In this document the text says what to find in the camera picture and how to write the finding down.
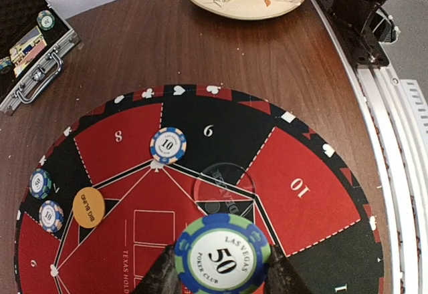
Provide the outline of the chip stack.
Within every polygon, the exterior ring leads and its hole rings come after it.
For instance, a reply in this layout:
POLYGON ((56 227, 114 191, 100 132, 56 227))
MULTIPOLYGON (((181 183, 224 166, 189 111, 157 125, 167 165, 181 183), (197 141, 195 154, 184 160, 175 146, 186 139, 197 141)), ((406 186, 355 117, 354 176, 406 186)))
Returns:
POLYGON ((161 164, 172 164, 180 160, 186 152, 187 139, 183 132, 175 127, 158 130, 150 141, 150 153, 161 164))
POLYGON ((64 213, 58 203, 47 200, 39 208, 39 223, 41 227, 49 232, 58 232, 63 225, 64 213))

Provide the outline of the green chips stack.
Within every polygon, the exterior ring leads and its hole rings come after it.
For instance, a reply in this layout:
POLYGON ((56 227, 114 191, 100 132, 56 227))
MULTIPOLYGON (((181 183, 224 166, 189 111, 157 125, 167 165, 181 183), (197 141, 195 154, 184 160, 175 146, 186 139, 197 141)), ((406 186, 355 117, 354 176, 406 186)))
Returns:
POLYGON ((251 221, 217 213, 189 224, 174 254, 179 279, 192 293, 254 293, 267 277, 271 247, 251 221))
POLYGON ((52 181, 47 171, 38 168, 29 178, 29 191, 37 199, 45 199, 52 188, 52 181))

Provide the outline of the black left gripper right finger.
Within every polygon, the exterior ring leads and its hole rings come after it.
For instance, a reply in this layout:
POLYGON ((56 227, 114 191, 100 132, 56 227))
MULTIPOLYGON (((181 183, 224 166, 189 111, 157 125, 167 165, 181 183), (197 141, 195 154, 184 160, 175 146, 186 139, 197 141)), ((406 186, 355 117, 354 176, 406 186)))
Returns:
POLYGON ((267 275, 263 285, 266 294, 313 294, 293 268, 291 262, 277 244, 270 245, 267 275))

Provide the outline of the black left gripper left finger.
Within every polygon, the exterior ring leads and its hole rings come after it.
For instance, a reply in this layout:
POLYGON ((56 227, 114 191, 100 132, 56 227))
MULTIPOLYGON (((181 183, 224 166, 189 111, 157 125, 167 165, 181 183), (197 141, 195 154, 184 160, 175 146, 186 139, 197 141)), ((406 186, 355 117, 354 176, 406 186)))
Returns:
POLYGON ((171 294, 181 292, 175 269, 175 245, 167 245, 132 294, 171 294))

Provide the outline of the clear round dealer button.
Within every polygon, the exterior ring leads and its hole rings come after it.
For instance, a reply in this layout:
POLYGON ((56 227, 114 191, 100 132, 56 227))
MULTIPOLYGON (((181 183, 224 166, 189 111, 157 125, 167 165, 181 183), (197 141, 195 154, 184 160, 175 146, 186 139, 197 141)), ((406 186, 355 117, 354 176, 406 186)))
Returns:
POLYGON ((228 213, 253 220, 256 187, 246 170, 230 162, 218 162, 196 178, 192 197, 206 214, 228 213))

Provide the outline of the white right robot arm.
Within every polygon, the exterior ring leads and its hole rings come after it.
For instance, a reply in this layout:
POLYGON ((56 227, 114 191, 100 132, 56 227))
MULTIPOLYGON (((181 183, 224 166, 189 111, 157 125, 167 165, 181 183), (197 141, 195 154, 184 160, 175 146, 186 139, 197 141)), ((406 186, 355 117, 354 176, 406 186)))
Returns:
POLYGON ((352 67, 387 67, 389 59, 370 26, 387 0, 315 0, 352 67))

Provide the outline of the orange big blind button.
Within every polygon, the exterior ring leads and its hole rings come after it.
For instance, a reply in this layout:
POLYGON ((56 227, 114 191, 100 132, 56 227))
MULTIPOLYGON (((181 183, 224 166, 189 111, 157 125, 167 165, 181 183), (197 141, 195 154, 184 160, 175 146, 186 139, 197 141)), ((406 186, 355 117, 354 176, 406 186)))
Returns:
POLYGON ((101 192, 94 187, 84 187, 77 192, 72 205, 76 222, 85 229, 98 226, 105 214, 106 205, 101 192))

